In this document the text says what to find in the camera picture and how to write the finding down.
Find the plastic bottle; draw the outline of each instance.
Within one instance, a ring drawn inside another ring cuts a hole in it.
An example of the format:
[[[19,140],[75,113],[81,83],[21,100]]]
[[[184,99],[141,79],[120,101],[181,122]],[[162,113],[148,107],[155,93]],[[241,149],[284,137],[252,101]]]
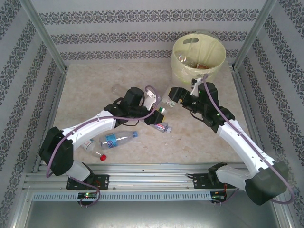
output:
[[[137,132],[120,131],[113,134],[103,135],[99,138],[102,150],[111,149],[126,144],[133,138],[137,137]]]
[[[96,142],[94,139],[90,139],[88,141],[85,141],[84,144],[81,145],[81,147],[88,152],[89,154],[93,155],[94,157],[97,157],[101,160],[102,154],[98,152],[96,149]]]
[[[156,124],[156,125],[150,125],[152,127],[154,127],[155,129],[159,130],[160,132],[163,132],[163,133],[170,133],[172,128],[169,127],[169,125],[166,123],[166,122],[162,122],[162,123],[159,123],[159,124]]]
[[[169,92],[170,92],[170,90],[171,90],[171,87],[172,87],[172,86],[169,86],[169,87],[167,88],[166,92],[164,93],[164,95],[162,96],[162,102],[165,103],[165,104],[166,104],[167,106],[169,106],[170,108],[173,108],[173,107],[176,105],[176,103],[175,103],[174,101],[172,101],[172,100],[169,98],[169,96],[168,96],[168,94],[169,94]]]

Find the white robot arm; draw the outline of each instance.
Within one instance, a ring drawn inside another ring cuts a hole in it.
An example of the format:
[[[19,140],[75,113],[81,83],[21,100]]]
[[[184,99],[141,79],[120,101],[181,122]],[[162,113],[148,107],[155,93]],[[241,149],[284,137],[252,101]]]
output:
[[[118,127],[133,118],[142,118],[151,113],[144,120],[145,123],[161,123],[164,116],[158,111],[151,111],[152,106],[157,101],[156,95],[147,90],[147,98],[144,103],[143,100],[144,92],[139,88],[132,87],[127,91],[124,98],[119,98],[113,104],[109,104],[96,116],[61,131],[53,127],[48,131],[39,155],[48,165],[51,163],[51,170],[55,175],[66,174],[78,181],[88,182],[89,176],[92,176],[93,173],[85,164],[74,160],[74,151],[85,141],[102,132]],[[123,119],[103,118],[107,116],[122,117]],[[56,146],[60,144],[64,137],[66,139],[59,146],[54,159],[51,160]]]
[[[239,126],[234,115],[228,109],[219,106],[218,91],[214,84],[206,83],[210,93],[208,94],[202,81],[202,78],[192,80],[192,92],[181,87],[172,88],[169,98],[176,103],[180,102],[191,113],[201,114],[202,119],[192,116],[202,121],[214,133],[228,142],[248,168],[248,171],[241,171],[230,167],[226,163],[219,163],[209,168],[209,181],[213,185],[227,183],[244,190],[251,200],[258,205],[262,205],[285,192],[286,185],[268,164],[285,180],[288,178],[287,165],[282,161],[275,162],[273,158],[262,151]]]
[[[227,183],[244,190],[252,201],[258,205],[262,205],[266,201],[285,192],[286,186],[278,176],[270,170],[265,161],[271,164],[285,179],[288,177],[288,167],[283,162],[275,162],[273,158],[264,153],[242,130],[235,120],[234,115],[228,109],[219,106],[217,89],[212,83],[207,83],[208,90],[216,102],[217,107],[220,108],[229,123],[215,110],[206,94],[206,89],[201,83],[201,79],[192,82],[194,89],[191,93],[184,88],[175,87],[171,89],[169,98],[176,103],[180,102],[184,108],[190,110],[192,113],[200,113],[202,116],[201,121],[228,142],[248,168],[248,172],[246,172],[234,169],[225,163],[219,163],[209,168],[208,181],[212,184]],[[62,138],[69,134],[66,140],[60,145],[54,160],[51,161],[51,170],[55,175],[66,174],[69,177],[91,184],[90,180],[92,180],[92,175],[94,176],[94,174],[85,164],[74,161],[74,150],[96,135],[127,122],[127,120],[115,120],[114,118],[100,120],[99,118],[105,116],[131,118],[146,116],[150,112],[151,107],[156,105],[155,94],[148,91],[147,95],[148,98],[144,104],[139,106],[144,93],[142,90],[132,87],[128,90],[124,98],[119,99],[119,104],[116,100],[91,119],[76,126],[63,129],[62,131],[56,127],[50,129],[39,151],[39,155],[49,164],[54,148]],[[162,120],[163,115],[156,111],[144,121],[146,124],[158,124],[161,123]],[[74,129],[80,126],[81,128],[74,132]],[[249,146],[241,135],[253,145],[254,149],[263,155],[263,159],[258,156],[256,151]]]

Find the red bottle cap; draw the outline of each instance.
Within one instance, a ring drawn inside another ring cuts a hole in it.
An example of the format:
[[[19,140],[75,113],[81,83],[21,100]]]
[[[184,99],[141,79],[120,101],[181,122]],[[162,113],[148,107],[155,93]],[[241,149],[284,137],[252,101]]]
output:
[[[99,159],[100,159],[101,161],[106,160],[106,155],[105,155],[105,154],[101,155]]]

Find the blue bottle label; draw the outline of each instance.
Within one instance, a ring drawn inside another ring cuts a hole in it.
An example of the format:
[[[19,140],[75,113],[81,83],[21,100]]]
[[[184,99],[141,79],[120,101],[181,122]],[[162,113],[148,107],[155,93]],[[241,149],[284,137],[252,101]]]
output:
[[[108,143],[109,148],[113,148],[117,146],[115,134],[107,135],[106,141]]]

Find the striped wall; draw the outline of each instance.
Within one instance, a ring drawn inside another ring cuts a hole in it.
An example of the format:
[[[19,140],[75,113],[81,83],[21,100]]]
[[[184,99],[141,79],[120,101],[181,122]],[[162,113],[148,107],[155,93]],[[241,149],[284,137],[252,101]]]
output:
[[[239,69],[265,151],[289,165],[296,227],[304,227],[303,15],[304,1],[278,1]]]
[[[65,63],[170,61],[193,31],[217,36],[233,62],[265,0],[33,0]]]
[[[17,0],[0,0],[0,228],[32,171],[61,72]]]

